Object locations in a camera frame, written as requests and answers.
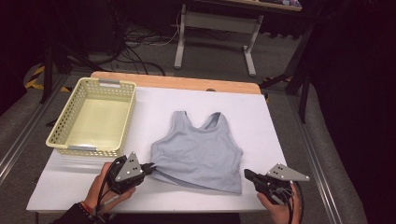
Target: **sleeve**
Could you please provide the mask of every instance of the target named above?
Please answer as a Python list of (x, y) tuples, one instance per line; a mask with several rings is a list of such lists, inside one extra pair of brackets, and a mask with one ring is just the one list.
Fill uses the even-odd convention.
[(51, 224), (92, 224), (91, 221), (75, 203), (69, 210), (67, 210), (59, 219), (54, 220)]

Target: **human hand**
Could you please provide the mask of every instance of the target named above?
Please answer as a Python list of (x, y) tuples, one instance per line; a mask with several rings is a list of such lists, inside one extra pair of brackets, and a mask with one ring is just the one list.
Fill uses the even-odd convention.
[[(291, 189), (294, 192), (292, 196), (293, 202), (291, 198), (289, 199), (290, 204), (294, 204), (293, 206), (293, 221), (292, 224), (299, 224), (300, 216), (301, 216), (301, 202), (300, 198), (297, 196), (297, 190), (293, 184), (291, 184)], [(289, 208), (285, 205), (280, 204), (271, 204), (271, 202), (267, 199), (267, 197), (258, 193), (257, 197), (264, 207), (268, 209), (271, 213), (271, 218), (275, 224), (288, 224), (289, 223)]]
[[(106, 162), (103, 165), (102, 171), (99, 175), (96, 176), (96, 178), (93, 180), (92, 185), (90, 187), (90, 190), (88, 191), (88, 195), (87, 198), (85, 198), (84, 203), (89, 206), (91, 209), (93, 209), (96, 205), (97, 205), (97, 201), (98, 201), (98, 195), (99, 195), (99, 191), (100, 188), (102, 186), (102, 182), (105, 181), (105, 176), (106, 176), (106, 172), (107, 170), (110, 168), (111, 162)], [(106, 193), (108, 191), (109, 187), (107, 185), (107, 183), (105, 184), (105, 188), (103, 190), (103, 193)], [(111, 211), (111, 209), (113, 209), (117, 204), (131, 198), (132, 194), (134, 193), (134, 191), (136, 190), (136, 188), (131, 188), (128, 189), (127, 191), (125, 191), (123, 194), (120, 195), (119, 198), (117, 198), (116, 200), (114, 200), (111, 203), (106, 204), (101, 210), (100, 213), (108, 213)], [(107, 202), (108, 200), (118, 196), (119, 194), (113, 192), (113, 191), (109, 191), (106, 193), (106, 195), (103, 197), (102, 201), (100, 202), (100, 204)]]

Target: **basket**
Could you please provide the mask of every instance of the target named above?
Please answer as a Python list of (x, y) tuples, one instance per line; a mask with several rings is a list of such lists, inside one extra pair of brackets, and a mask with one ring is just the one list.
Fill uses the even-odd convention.
[(78, 81), (49, 137), (61, 154), (122, 155), (134, 110), (136, 84), (83, 77)]

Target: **metal frame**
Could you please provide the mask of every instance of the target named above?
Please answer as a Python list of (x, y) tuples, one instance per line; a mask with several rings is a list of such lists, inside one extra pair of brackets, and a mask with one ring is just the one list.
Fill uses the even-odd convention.
[(306, 129), (306, 126), (300, 120), (300, 115), (298, 112), (299, 106), (298, 106), (297, 99), (295, 96), (288, 95), (288, 100), (289, 100), (289, 105), (290, 105), (291, 111), (292, 111), (294, 118), (296, 120), (297, 127), (303, 136), (303, 140), (305, 143), (306, 156), (307, 156), (309, 164), (311, 166), (314, 178), (317, 181), (318, 190), (319, 190), (320, 196), (322, 198), (322, 201), (324, 203), (324, 207), (326, 209), (330, 223), (332, 223), (332, 224), (340, 223), (341, 224), (341, 223), (343, 223), (343, 220), (341, 219), (337, 205), (335, 204), (335, 201), (334, 201), (334, 197), (332, 196), (332, 190), (329, 186), (329, 183), (326, 179), (323, 169), (321, 168), (321, 165), (318, 160), (318, 156), (317, 156), (315, 147), (312, 143), (312, 140), (310, 138), (309, 132)]
[(213, 30), (251, 34), (250, 41), (248, 45), (243, 47), (243, 51), (247, 63), (248, 74), (251, 77), (255, 77), (256, 70), (254, 68), (253, 59), (251, 57), (251, 51), (253, 49), (254, 42), (256, 41), (256, 37), (259, 34), (260, 27), (262, 25), (262, 19), (263, 19), (263, 15), (260, 15), (257, 19), (244, 19), (244, 18), (191, 12), (187, 10), (186, 5), (183, 5), (181, 9), (179, 39), (177, 44), (177, 53), (176, 53), (174, 67), (176, 69), (181, 68), (181, 63), (183, 60), (183, 51), (185, 46), (184, 33), (186, 26), (190, 26), (196, 28), (206, 28)]
[(28, 144), (30, 138), (35, 132), (36, 125), (40, 121), (40, 119), (44, 116), (47, 108), (49, 107), (51, 101), (53, 100), (55, 94), (59, 92), (62, 88), (68, 76), (58, 76), (55, 80), (54, 88), (56, 91), (50, 92), (47, 101), (44, 103), (40, 103), (38, 107), (35, 109), (32, 117), (27, 122), (26, 126), (21, 131), (21, 134), (17, 137), (14, 144), (8, 150), (6, 156), (0, 162), (0, 185), (3, 184), (6, 179), (8, 173), (11, 171), (11, 168), (14, 166), (18, 157), (22, 154), (24, 148)]

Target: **white table surface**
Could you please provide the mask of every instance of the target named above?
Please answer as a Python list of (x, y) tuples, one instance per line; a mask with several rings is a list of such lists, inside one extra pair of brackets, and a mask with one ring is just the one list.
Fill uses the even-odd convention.
[[(214, 112), (229, 121), (233, 138), (244, 150), (240, 175), (242, 194), (211, 189), (189, 189), (150, 176), (130, 200), (119, 204), (119, 213), (247, 212), (264, 210), (244, 169), (265, 174), (276, 163), (286, 165), (265, 99), (260, 94), (137, 88), (136, 105), (124, 154), (135, 151), (140, 163), (149, 162), (150, 146), (167, 135), (174, 111), (185, 110), (195, 127)], [(27, 210), (63, 212), (85, 199), (105, 161), (111, 158), (64, 156), (56, 149), (40, 176)]]

